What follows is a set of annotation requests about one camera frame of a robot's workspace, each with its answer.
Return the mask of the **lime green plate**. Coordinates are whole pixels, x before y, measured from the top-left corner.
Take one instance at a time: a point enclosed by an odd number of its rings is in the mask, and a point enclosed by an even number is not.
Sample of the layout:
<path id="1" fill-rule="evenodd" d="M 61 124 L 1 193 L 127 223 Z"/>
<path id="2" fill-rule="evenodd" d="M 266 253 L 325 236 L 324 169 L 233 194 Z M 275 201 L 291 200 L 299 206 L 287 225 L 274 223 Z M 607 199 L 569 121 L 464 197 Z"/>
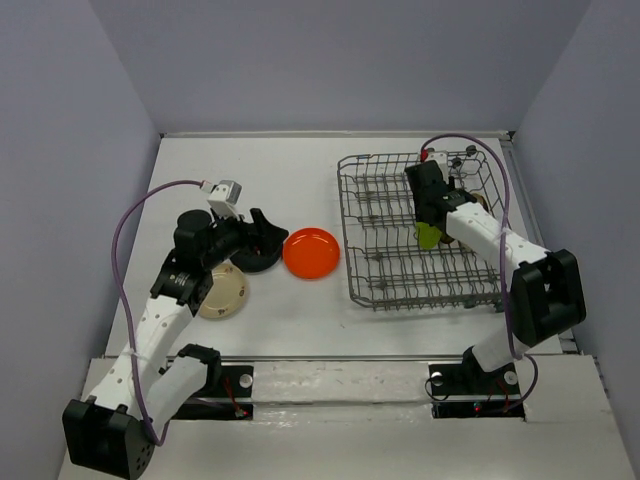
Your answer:
<path id="1" fill-rule="evenodd" d="M 442 232 L 437 227 L 424 222 L 416 223 L 415 233 L 418 246 L 423 250 L 437 247 L 442 237 Z"/>

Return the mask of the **cream plate with black blot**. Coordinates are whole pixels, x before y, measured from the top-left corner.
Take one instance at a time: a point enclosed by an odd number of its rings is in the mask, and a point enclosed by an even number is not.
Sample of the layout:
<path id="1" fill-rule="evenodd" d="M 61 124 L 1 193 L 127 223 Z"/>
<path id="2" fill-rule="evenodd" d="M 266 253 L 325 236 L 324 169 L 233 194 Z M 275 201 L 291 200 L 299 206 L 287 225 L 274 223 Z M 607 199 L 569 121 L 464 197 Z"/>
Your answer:
<path id="1" fill-rule="evenodd" d="M 489 206 L 488 206 L 488 202 L 487 200 L 479 193 L 477 192 L 473 192 L 472 196 L 476 199 L 476 201 L 483 207 L 483 209 L 485 211 L 489 210 Z"/>

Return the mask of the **orange plate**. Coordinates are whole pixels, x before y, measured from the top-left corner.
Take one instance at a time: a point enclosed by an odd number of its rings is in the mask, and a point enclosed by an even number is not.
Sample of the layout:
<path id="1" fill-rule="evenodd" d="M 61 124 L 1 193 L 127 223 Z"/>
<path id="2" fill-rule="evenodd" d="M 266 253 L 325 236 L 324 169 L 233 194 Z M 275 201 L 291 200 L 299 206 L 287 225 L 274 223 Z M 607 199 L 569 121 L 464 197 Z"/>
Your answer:
<path id="1" fill-rule="evenodd" d="M 326 230 L 309 227 L 292 233 L 284 243 L 283 261 L 294 276 L 318 280 L 338 266 L 341 252 L 335 237 Z"/>

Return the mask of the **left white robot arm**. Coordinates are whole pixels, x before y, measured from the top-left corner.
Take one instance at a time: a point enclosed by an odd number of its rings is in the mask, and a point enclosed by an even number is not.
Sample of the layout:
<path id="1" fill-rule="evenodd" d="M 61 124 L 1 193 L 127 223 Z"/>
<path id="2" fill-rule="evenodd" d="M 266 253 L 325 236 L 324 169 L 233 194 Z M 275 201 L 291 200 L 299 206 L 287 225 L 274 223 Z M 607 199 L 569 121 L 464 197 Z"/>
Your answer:
<path id="1" fill-rule="evenodd" d="M 250 222 L 204 210 L 178 217 L 174 247 L 140 320 L 128 324 L 128 343 L 88 396 L 70 401 L 63 412 L 73 464 L 140 478 L 180 407 L 196 392 L 209 395 L 219 388 L 219 351 L 187 344 L 173 362 L 167 355 L 212 289 L 214 268 L 238 253 L 258 257 L 266 268 L 280 258 L 288 231 L 257 208 L 250 215 Z"/>

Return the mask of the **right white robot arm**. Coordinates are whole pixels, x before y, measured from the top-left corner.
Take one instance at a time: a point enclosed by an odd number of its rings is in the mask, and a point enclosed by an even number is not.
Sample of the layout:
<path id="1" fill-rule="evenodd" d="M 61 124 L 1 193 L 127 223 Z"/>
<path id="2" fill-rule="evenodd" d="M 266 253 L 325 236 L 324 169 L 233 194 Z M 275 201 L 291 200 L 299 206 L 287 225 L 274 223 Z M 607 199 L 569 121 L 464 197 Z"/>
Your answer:
<path id="1" fill-rule="evenodd" d="M 405 169 L 416 221 L 462 241 L 498 270 L 505 325 L 463 354 L 455 378 L 482 392 L 499 369 L 586 318 L 577 258 L 550 251 L 498 221 L 469 192 L 453 189 L 434 161 Z"/>

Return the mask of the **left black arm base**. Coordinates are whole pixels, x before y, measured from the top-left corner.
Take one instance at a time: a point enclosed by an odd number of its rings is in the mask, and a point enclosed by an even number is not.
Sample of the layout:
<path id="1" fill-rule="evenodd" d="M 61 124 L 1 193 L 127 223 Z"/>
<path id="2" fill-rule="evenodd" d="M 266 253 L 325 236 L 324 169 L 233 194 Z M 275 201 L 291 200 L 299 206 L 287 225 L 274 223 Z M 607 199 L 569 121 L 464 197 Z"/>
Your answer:
<path id="1" fill-rule="evenodd" d="M 254 404 L 252 390 L 254 366 L 222 365 L 216 385 L 205 385 L 173 415 L 173 420 L 250 421 Z"/>

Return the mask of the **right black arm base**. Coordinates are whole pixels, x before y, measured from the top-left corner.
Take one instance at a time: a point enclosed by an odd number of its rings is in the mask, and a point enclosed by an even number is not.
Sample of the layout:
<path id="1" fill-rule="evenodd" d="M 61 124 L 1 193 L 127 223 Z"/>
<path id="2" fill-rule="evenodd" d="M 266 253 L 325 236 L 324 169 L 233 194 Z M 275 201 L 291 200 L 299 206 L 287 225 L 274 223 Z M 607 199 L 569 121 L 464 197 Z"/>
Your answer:
<path id="1" fill-rule="evenodd" d="M 513 363 L 471 379 L 461 364 L 430 364 L 424 388 L 435 419 L 525 418 Z"/>

